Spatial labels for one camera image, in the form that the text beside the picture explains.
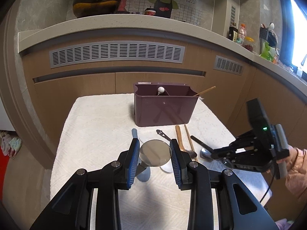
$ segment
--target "wooden handle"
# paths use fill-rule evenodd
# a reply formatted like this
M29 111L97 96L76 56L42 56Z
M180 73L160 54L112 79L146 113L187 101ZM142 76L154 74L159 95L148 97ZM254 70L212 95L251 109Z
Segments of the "wooden handle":
M198 93L198 94L193 95L193 97L196 97L196 96L202 95L202 94L204 94L204 93L206 93L206 92L211 91L211 90L212 90L212 89L214 89L214 88L215 88L215 86L210 87L210 88L208 88L207 90L204 90L204 91L202 91L202 92L200 92L200 93Z
M175 129L176 129L176 134L177 134L177 139L178 139L178 145L179 145L179 148L181 151L185 151L185 148L183 147L183 144L182 144L182 137L181 137L181 131L180 131L180 126L179 125L176 125L175 126Z
M192 142L192 139L191 139L191 136L190 136L190 133L188 131L188 128L187 128L187 125L185 124L185 132L187 133L187 136L188 136L188 139L189 139L189 143L190 143L190 146L191 146L191 150L195 152L195 149L194 149L194 146L193 146L193 142Z

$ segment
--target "black apron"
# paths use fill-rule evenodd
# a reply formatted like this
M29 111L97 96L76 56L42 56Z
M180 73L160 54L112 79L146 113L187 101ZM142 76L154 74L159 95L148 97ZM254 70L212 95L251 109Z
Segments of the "black apron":
M171 3L164 3L160 0L156 0L154 3L154 9L156 10L156 16L164 17L164 18L171 18L172 13L172 0Z

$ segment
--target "red rug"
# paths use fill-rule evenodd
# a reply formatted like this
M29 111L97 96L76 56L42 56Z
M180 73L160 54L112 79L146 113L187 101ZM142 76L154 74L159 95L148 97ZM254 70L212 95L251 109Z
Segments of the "red rug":
M4 156L2 151L0 151L0 200L2 200L3 182L5 171L7 170L7 164L10 157Z

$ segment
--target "black spoon handle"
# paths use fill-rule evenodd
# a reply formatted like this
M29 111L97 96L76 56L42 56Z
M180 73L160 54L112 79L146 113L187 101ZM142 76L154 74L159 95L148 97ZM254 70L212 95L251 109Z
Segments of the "black spoon handle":
M156 132L158 133L158 135L164 137L166 140L171 141L171 139L167 135L165 135L163 131L156 130Z
M191 136L191 139L193 139L196 143L198 143L199 145L201 145L202 147L204 147L205 149L207 149L210 153L213 152L213 149L211 147L209 147L207 144L203 143L202 141L200 141L199 139L197 139L194 136Z

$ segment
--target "white tablecloth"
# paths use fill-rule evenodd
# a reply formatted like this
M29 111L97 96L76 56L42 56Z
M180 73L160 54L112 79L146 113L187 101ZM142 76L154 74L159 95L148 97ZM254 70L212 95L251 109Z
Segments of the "white tablecloth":
M212 148L221 148L234 141L233 135L199 99L190 122L191 135ZM113 94L80 97L74 103L65 122L56 159L53 165L51 198L79 168L93 171L117 160L120 152L128 150L132 141L131 129L137 128L142 141L159 139L162 130L170 138L176 138L175 126L137 127L134 123L134 95ZM184 126L181 125L184 147L190 149ZM198 153L201 146L194 142ZM226 168L220 161L199 161L208 169L222 171ZM268 188L260 173L235 170L258 200ZM95 229L97 191L94 191L91 229ZM267 194L264 205L271 196ZM214 202L215 228L218 229L217 209ZM129 191L119 191L119 207L122 229L187 229L190 191L180 191L173 173L165 173L159 167L151 167L148 182L135 179Z

